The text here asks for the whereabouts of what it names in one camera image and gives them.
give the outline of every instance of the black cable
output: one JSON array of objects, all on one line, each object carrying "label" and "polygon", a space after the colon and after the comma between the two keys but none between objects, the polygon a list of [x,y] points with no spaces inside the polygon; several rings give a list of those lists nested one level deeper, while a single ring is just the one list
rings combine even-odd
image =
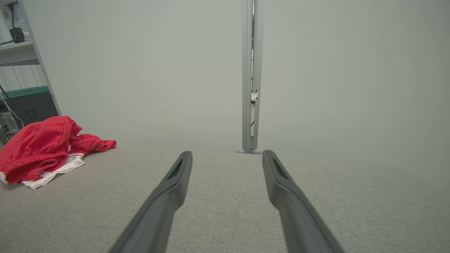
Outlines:
[{"label": "black cable", "polygon": [[6,130],[5,129],[3,129],[3,134],[1,136],[6,141]]},{"label": "black cable", "polygon": [[6,135],[6,131],[8,131],[8,130],[9,130],[9,128],[8,128],[8,125],[2,126],[1,128],[3,129],[3,134],[2,134],[2,136],[3,136],[3,139],[4,139],[5,141],[6,141],[6,139],[5,139],[5,136],[4,136],[4,135]]},{"label": "black cable", "polygon": [[252,144],[252,146],[253,146],[253,136],[250,136],[250,138],[251,138],[251,144]]},{"label": "black cable", "polygon": [[17,39],[16,29],[14,27],[14,7],[13,7],[13,5],[10,5],[9,8],[11,9],[11,20],[13,22],[13,40],[0,43],[0,45],[4,45],[4,44],[8,44],[8,43],[14,42]]},{"label": "black cable", "polygon": [[6,137],[8,137],[8,136],[13,136],[13,135],[15,135],[15,134],[8,134],[8,135],[6,135],[5,137],[4,137],[4,140],[6,140]]},{"label": "black cable", "polygon": [[6,145],[6,140],[3,140],[3,137],[1,136],[1,131],[2,130],[3,130],[3,132],[5,131],[5,129],[0,126],[0,140],[1,140],[1,142],[3,142],[3,145]]},{"label": "black cable", "polygon": [[6,96],[7,99],[11,100],[11,99],[8,97],[8,94],[6,94],[6,92],[4,91],[4,89],[3,89],[3,87],[2,87],[1,85],[0,85],[0,89],[1,89],[1,92],[3,92],[3,94]]}]

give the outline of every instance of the metal pole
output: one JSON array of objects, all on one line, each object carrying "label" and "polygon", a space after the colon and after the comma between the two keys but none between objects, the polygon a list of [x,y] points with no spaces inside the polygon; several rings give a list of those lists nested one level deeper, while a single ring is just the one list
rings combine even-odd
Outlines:
[{"label": "metal pole", "polygon": [[56,98],[55,98],[55,95],[53,93],[52,86],[50,85],[49,77],[47,76],[47,72],[45,71],[44,64],[42,63],[41,54],[39,53],[39,50],[37,49],[36,41],[34,40],[33,31],[31,29],[30,21],[28,20],[28,16],[27,16],[27,12],[25,10],[25,6],[24,6],[22,0],[18,0],[18,1],[19,1],[19,4],[20,4],[20,7],[22,8],[22,14],[23,14],[23,17],[25,18],[25,22],[27,23],[28,31],[30,32],[30,36],[31,36],[31,41],[33,42],[34,51],[36,52],[37,59],[39,60],[39,65],[40,65],[40,67],[42,69],[42,73],[44,74],[45,82],[47,83],[47,86],[49,88],[50,94],[52,96],[53,103],[55,104],[56,111],[58,112],[58,115],[61,116],[62,115],[61,114],[61,110],[59,109],[58,103],[56,102]]},{"label": "metal pole", "polygon": [[242,0],[242,149],[238,153],[250,153],[252,8],[253,0]]},{"label": "metal pole", "polygon": [[261,101],[262,40],[264,31],[264,0],[255,0],[255,27],[253,29],[253,93],[258,93],[255,102],[255,124],[253,132],[253,154],[262,154],[258,148],[259,109]]}]

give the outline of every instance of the white wall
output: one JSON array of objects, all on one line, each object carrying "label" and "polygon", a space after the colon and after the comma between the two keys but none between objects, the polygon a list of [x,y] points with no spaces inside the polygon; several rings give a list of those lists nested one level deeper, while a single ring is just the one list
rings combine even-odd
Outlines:
[{"label": "white wall", "polygon": [[118,146],[242,148],[242,2],[24,0],[62,114]]},{"label": "white wall", "polygon": [[0,67],[0,85],[5,91],[46,86],[40,67],[40,65]]},{"label": "white wall", "polygon": [[450,2],[266,1],[260,149],[450,177]]}]

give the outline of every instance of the cable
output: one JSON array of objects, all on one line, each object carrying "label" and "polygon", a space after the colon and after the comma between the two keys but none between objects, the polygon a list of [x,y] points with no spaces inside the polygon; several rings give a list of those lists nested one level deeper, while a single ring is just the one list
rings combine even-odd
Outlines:
[{"label": "cable", "polygon": [[3,139],[6,141],[6,131],[8,131],[9,130],[9,128],[8,129],[3,129],[3,134],[2,134],[2,137],[3,137]]},{"label": "cable", "polygon": [[252,147],[253,147],[253,136],[250,136],[250,144],[252,144]]},{"label": "cable", "polygon": [[4,45],[4,44],[8,44],[8,43],[14,42],[17,39],[16,29],[14,27],[14,7],[13,7],[13,5],[10,5],[9,8],[11,9],[11,20],[13,22],[13,40],[0,43],[0,45]]},{"label": "cable", "polygon": [[21,119],[21,118],[19,118],[18,116],[17,116],[17,114],[13,111],[13,110],[11,110],[11,108],[9,108],[9,106],[8,106],[8,104],[6,103],[6,101],[3,99],[3,95],[0,93],[0,97],[1,97],[1,100],[3,100],[3,103],[6,105],[6,107],[8,108],[8,110],[12,113],[12,114],[14,114],[14,116],[16,116],[16,118],[18,118],[19,120],[20,120],[20,122],[22,122],[22,128],[24,128],[25,126],[24,126],[24,124],[23,124],[23,120]]},{"label": "cable", "polygon": [[6,140],[3,140],[3,137],[2,137],[2,134],[1,134],[2,130],[3,130],[3,132],[5,132],[5,129],[0,126],[0,140],[1,140],[1,142],[3,142],[3,145],[6,145]]},{"label": "cable", "polygon": [[13,136],[13,135],[15,135],[15,134],[8,134],[8,135],[6,135],[5,137],[4,137],[4,140],[6,140],[6,137],[8,137],[8,136]]},{"label": "cable", "polygon": [[3,92],[3,94],[6,96],[7,99],[11,99],[10,97],[8,97],[8,94],[6,94],[6,92],[4,91],[4,89],[1,85],[0,85],[0,89]]}]

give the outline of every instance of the white trim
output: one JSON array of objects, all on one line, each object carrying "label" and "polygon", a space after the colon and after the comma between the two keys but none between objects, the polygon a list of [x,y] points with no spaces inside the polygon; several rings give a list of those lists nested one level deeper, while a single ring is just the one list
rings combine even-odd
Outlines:
[{"label": "white trim", "polygon": [[0,181],[4,184],[8,183],[8,181],[6,181],[6,175],[3,172],[0,172]]},{"label": "white trim", "polygon": [[73,153],[73,154],[69,154],[68,157],[74,157],[74,156],[81,156],[83,158],[84,154],[83,153]]},{"label": "white trim", "polygon": [[36,190],[38,187],[46,185],[48,182],[50,182],[56,176],[56,174],[65,174],[84,165],[85,163],[81,160],[81,158],[82,156],[80,155],[69,157],[67,161],[54,172],[44,172],[41,175],[42,176],[41,179],[36,181],[33,180],[22,181],[22,184],[24,184],[27,187],[30,187],[33,190]]}]

